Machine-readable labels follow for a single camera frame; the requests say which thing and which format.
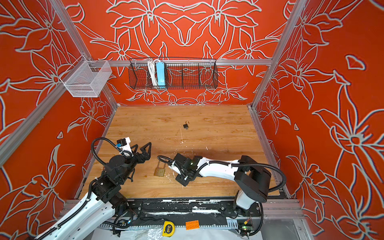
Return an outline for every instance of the brass padlock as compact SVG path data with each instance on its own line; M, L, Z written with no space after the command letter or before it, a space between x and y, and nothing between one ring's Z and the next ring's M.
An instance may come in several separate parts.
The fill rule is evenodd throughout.
M164 177L164 174L166 172L166 163L164 163L164 167L161 168L159 167L160 165L160 161L157 163L157 167L155 168L155 176L158 176L158 177Z

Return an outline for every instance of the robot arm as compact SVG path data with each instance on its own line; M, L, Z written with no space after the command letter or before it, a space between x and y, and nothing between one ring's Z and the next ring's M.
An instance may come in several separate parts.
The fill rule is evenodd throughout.
M236 182L241 190L236 196L235 204L242 209L249 209L254 202L266 202L268 192L275 191L285 184L285 176L281 170L268 164L261 164L249 156L240 160L217 161L206 157L195 156L193 159L177 154L174 159L158 156L166 162L178 175L176 181L187 186L196 177L220 177ZM271 168L283 176L283 182L269 189L271 173L265 169Z
M103 137L96 140L106 140L121 155L116 155L105 163L93 153L95 158L104 165L101 176L91 181L89 192L85 197L52 227L38 235L37 240L43 238L45 240L82 240L100 224L108 223L105 221L109 218L114 215L121 216L129 210L127 199L119 190L127 179L132 180L136 165L150 159L152 144L147 143L140 148L141 153L138 153L136 152L137 145L132 146L133 150L131 150L129 138L118 140L117 145ZM118 228L127 228L128 226L117 224Z

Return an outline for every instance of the mesh basket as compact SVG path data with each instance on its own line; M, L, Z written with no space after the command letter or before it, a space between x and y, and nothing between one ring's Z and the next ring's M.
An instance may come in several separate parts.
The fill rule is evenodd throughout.
M112 74L108 61L98 72L93 71L86 61L78 63L79 67L63 82L73 97L98 97L109 76Z
M153 86L147 61L130 59L129 86L133 89L215 89L218 72L215 59L167 58L164 62L165 86Z

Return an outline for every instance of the orange lego brick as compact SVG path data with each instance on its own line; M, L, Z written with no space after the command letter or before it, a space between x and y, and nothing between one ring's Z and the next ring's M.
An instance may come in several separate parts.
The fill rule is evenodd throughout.
M185 227L187 228L187 230L200 228L200 226L199 226L199 220L196 220L196 221L190 221L190 222L185 222Z

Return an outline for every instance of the white cable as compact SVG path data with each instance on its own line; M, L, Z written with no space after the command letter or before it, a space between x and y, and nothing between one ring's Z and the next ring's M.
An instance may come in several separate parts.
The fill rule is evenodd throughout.
M156 79L156 75L155 75L155 61L160 62L159 59L148 60L148 71L149 71L149 74L151 76L153 86L157 86L157 79Z

